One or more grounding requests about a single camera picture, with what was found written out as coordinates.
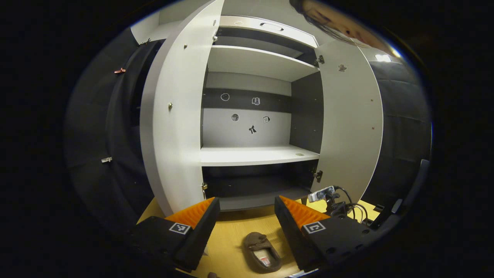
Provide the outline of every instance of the bow sticker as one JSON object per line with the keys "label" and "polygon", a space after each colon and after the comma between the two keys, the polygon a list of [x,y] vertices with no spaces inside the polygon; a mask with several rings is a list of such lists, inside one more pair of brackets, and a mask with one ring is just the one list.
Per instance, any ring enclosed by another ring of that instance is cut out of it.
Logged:
{"label": "bow sticker", "polygon": [[250,134],[254,134],[254,132],[257,132],[257,131],[255,131],[254,126],[252,126],[251,128],[249,128],[249,130],[250,130]]}

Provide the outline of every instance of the slipper label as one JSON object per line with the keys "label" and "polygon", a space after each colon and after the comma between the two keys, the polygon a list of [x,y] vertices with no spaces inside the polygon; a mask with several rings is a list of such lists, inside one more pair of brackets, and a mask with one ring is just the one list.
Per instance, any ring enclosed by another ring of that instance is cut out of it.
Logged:
{"label": "slipper label", "polygon": [[271,265],[271,262],[269,261],[268,257],[262,257],[260,258],[260,260],[267,267]]}
{"label": "slipper label", "polygon": [[308,233],[319,232],[326,229],[326,227],[324,227],[319,221],[306,224],[303,227]]}
{"label": "slipper label", "polygon": [[171,228],[169,230],[172,232],[186,234],[189,229],[190,229],[189,225],[175,223],[175,224],[173,224],[173,226],[171,226]]}

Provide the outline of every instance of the dark hair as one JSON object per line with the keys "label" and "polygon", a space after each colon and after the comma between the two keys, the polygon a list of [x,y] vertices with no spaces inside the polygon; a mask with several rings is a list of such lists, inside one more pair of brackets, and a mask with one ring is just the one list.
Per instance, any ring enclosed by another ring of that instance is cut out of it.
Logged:
{"label": "dark hair", "polygon": [[289,0],[289,1],[290,1],[290,5],[299,14],[303,15],[305,17],[305,20],[307,20],[307,22],[309,22],[310,24],[316,26],[317,28],[319,28],[324,33],[328,34],[333,39],[336,39],[336,40],[339,40],[339,41],[342,41],[342,42],[346,42],[347,44],[351,44],[353,46],[357,46],[358,45],[354,41],[352,41],[351,39],[347,38],[346,36],[342,36],[338,31],[336,31],[334,29],[331,29],[330,27],[328,27],[326,25],[323,25],[320,22],[318,22],[317,20],[315,20],[312,17],[308,16],[305,13],[304,9],[302,8],[302,4],[304,3],[305,0]]}

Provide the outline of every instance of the cabinet shelf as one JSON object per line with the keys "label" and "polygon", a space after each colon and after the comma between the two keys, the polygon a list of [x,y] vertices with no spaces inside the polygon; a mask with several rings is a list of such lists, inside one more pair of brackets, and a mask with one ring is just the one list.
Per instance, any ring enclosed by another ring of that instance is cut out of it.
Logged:
{"label": "cabinet shelf", "polygon": [[207,186],[207,198],[219,197],[221,211],[269,206],[278,195],[300,199],[310,194],[282,175],[213,179],[207,181]]}
{"label": "cabinet shelf", "polygon": [[319,154],[293,145],[271,147],[202,147],[202,166],[246,166],[319,159]]}
{"label": "cabinet shelf", "polygon": [[233,72],[293,82],[319,68],[281,54],[241,46],[212,46],[207,66],[210,72]]}

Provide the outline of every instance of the wooden table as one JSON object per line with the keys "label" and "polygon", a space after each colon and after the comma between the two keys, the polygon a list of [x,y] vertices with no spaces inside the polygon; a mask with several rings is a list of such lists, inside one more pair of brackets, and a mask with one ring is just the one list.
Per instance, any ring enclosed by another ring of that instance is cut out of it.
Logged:
{"label": "wooden table", "polygon": [[[373,210],[375,206],[361,200],[358,203],[365,206],[369,219],[374,220],[379,215]],[[308,202],[307,205],[320,212],[326,211],[324,200]],[[355,218],[360,219],[361,215],[361,211],[356,209]],[[155,199],[151,201],[137,223],[150,216],[165,217]],[[259,274],[249,268],[242,249],[242,241],[250,232],[260,232],[267,236],[282,259],[283,266],[280,270]],[[191,275],[206,278],[209,272],[215,272],[220,278],[284,278],[300,272],[276,218],[274,205],[220,213],[207,242],[206,252],[207,255],[202,257],[197,269],[192,271]]]}

